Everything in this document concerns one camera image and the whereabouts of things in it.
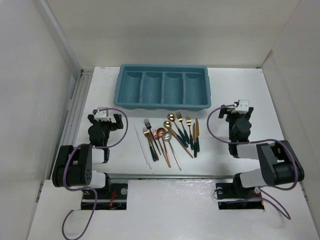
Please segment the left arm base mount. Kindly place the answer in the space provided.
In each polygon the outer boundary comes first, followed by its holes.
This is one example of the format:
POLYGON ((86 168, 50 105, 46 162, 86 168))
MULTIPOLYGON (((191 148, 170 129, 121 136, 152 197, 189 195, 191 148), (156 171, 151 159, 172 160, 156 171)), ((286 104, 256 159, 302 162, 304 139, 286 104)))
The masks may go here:
MULTIPOLYGON (((127 209, 128 181, 107 178, 104 188, 97 188, 96 210, 122 211, 127 209)), ((95 194, 91 190, 84 190, 80 203, 81 210, 92 210, 95 194)))

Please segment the gold knife green handle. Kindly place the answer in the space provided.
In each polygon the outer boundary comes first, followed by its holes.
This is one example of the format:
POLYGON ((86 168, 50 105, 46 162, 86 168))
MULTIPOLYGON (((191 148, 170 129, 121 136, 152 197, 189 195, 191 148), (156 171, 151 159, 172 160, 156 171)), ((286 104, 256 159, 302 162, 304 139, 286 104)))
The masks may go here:
POLYGON ((195 134, 194 135, 196 137, 197 152, 200 152, 200 141, 199 141, 200 130, 199 130, 199 121, 197 118, 195 119, 195 134))
POLYGON ((194 123, 192 126, 192 137, 193 137, 193 157, 196 158, 198 155, 197 151, 197 132, 196 132, 196 124, 194 123))

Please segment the copper slotted spoon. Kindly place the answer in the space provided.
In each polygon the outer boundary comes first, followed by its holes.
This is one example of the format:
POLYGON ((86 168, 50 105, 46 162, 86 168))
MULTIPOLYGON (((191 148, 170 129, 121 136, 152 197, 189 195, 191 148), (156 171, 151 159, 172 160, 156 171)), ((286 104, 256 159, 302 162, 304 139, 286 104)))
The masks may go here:
POLYGON ((165 156, 165 159, 166 159, 166 163, 167 163, 168 167, 171 168, 171 162, 170 162, 168 151, 167 151, 167 148, 166 148, 166 145, 165 145, 165 141, 164 141, 164 138, 163 138, 163 135, 164 135, 165 131, 166 130, 161 127, 161 128, 158 128, 156 132, 157 132, 157 136, 162 140, 163 151, 164 151, 164 156, 165 156))

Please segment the aluminium rail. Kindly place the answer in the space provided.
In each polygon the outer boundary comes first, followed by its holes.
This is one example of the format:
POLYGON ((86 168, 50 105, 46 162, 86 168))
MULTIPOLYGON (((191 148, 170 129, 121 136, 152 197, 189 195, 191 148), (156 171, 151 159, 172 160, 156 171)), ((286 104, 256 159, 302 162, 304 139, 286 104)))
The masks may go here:
POLYGON ((127 179, 127 180, 169 180, 169 179, 233 179, 233 175, 185 175, 185 174, 120 174, 109 173, 111 179, 127 179))
POLYGON ((66 111, 62 118, 61 133, 57 139, 52 164, 50 170, 46 174, 47 180, 52 176, 60 146, 72 145, 76 141, 93 72, 94 70, 92 68, 82 69, 75 82, 75 87, 71 89, 71 96, 67 99, 66 111))

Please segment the aluminium rail front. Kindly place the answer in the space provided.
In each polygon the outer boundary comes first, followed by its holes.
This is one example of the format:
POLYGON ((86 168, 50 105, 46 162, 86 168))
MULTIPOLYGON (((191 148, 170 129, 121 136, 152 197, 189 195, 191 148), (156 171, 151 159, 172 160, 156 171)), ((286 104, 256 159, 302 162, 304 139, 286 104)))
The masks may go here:
POLYGON ((120 174, 109 173, 111 179, 127 179, 127 180, 169 180, 169 179, 233 179, 233 175, 185 175, 185 174, 120 174))

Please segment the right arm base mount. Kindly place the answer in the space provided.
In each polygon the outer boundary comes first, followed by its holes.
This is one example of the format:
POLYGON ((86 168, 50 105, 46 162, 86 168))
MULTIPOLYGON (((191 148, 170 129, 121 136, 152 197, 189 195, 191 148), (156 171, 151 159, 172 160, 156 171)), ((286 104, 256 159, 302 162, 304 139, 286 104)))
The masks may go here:
POLYGON ((218 200, 219 210, 264 210, 262 195, 254 187, 236 190, 231 182, 215 184, 213 197, 218 200))

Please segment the silver slotted spoon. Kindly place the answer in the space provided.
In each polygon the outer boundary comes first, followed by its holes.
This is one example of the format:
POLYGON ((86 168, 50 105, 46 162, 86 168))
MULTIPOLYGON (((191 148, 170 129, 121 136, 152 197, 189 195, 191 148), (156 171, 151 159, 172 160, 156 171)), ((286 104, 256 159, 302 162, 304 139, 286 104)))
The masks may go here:
POLYGON ((177 155, 176 155, 176 153, 175 153, 175 151, 174 151, 174 148, 173 148, 173 146, 172 146, 172 144, 171 144, 172 134, 169 133, 168 131, 165 131, 165 132, 163 133, 163 135, 162 135, 162 138, 163 138, 163 140, 164 140, 165 142, 168 142, 169 147, 170 147, 170 149, 171 149, 171 151, 172 151, 172 154, 173 154, 173 156, 174 156, 175 162, 176 162, 179 170, 181 171, 181 170, 182 170, 182 169, 181 169, 181 165, 180 165, 179 160, 178 160, 178 158, 177 158, 177 155))

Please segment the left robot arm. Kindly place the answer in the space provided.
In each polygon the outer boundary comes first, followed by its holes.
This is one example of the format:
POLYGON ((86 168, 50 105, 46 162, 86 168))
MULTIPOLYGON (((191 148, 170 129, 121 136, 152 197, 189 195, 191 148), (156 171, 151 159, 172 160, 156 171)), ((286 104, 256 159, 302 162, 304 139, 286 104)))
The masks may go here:
POLYGON ((93 165, 108 162, 110 150, 106 147, 110 132, 124 128, 122 115, 114 114, 113 117, 114 122, 107 111, 89 114, 89 143, 83 143, 80 147, 60 147, 52 173, 52 183, 56 188, 92 188, 103 199, 111 195, 109 175, 93 170, 93 165))

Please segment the blue plastic cutlery tray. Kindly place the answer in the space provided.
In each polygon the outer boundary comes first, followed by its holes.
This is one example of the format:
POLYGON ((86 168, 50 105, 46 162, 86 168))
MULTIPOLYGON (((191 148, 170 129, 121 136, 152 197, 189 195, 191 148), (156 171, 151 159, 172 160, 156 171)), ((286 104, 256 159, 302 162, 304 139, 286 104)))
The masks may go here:
POLYGON ((129 110, 208 109, 212 105, 208 69, 203 65, 123 64, 113 102, 129 110))

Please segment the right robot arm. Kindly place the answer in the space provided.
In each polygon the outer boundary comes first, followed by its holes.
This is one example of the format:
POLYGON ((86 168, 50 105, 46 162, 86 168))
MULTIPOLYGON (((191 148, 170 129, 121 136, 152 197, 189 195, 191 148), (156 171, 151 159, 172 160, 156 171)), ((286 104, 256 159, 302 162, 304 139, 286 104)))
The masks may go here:
POLYGON ((237 159, 258 160, 259 168, 234 175, 232 182, 216 184, 217 198, 247 198, 256 187, 299 183, 305 171, 287 140, 268 140, 264 143, 249 143, 251 134, 250 117, 253 107, 236 110, 224 105, 219 118, 226 117, 230 143, 229 153, 237 159))

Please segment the aluminium rail left side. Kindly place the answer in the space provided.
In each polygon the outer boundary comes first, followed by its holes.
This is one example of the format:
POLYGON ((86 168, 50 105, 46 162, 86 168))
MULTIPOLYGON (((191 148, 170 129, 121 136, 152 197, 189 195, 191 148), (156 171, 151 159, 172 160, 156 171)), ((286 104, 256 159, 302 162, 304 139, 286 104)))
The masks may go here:
POLYGON ((47 180, 52 176, 60 146, 72 145, 76 141, 93 72, 94 70, 92 68, 82 69, 75 82, 75 87, 71 89, 71 96, 67 99, 66 111, 62 118, 61 133, 57 139, 52 164, 50 170, 46 174, 47 180))

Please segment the rose gold spoon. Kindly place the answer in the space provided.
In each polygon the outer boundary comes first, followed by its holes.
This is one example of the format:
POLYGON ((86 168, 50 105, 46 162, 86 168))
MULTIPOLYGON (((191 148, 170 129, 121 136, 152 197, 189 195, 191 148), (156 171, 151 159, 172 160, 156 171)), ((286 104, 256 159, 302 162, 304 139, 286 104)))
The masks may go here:
POLYGON ((153 136, 155 138, 156 147, 157 147, 157 149, 159 151, 159 154, 161 155, 161 153, 164 153, 164 150, 163 150, 163 147, 162 147, 162 145, 160 143, 160 138, 157 135, 157 130, 156 129, 153 130, 153 136))

